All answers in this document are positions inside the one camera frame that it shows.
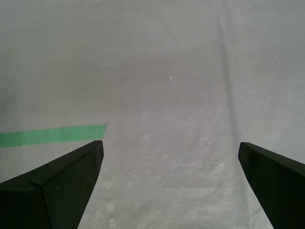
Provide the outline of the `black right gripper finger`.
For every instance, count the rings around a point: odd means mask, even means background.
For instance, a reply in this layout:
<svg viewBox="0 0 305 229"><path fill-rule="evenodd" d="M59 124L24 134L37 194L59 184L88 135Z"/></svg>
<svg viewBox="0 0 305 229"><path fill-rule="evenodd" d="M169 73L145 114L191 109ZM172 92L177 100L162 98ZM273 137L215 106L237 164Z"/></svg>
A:
<svg viewBox="0 0 305 229"><path fill-rule="evenodd" d="M0 185L2 229L76 229L99 177L104 151L92 141Z"/></svg>
<svg viewBox="0 0 305 229"><path fill-rule="evenodd" d="M248 142L240 144L238 159L273 228L303 229L304 164Z"/></svg>

